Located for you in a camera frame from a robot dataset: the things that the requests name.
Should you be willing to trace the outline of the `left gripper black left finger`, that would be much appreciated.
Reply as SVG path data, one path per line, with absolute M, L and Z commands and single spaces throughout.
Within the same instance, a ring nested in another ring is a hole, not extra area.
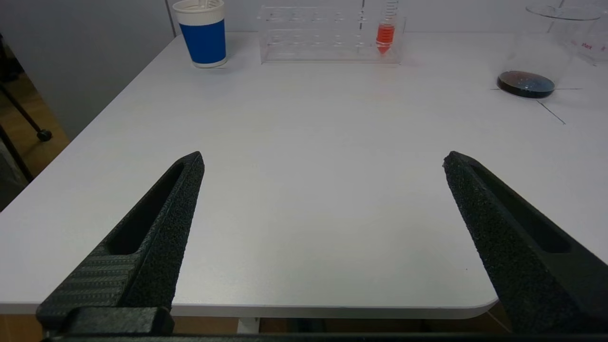
M 43 328 L 83 307 L 170 309 L 204 171 L 200 152 L 178 159 L 38 306 Z

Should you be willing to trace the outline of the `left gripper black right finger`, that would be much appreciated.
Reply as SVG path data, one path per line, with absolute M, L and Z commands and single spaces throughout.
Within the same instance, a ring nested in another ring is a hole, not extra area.
M 446 180 L 516 333 L 606 333 L 608 267 L 477 160 Z

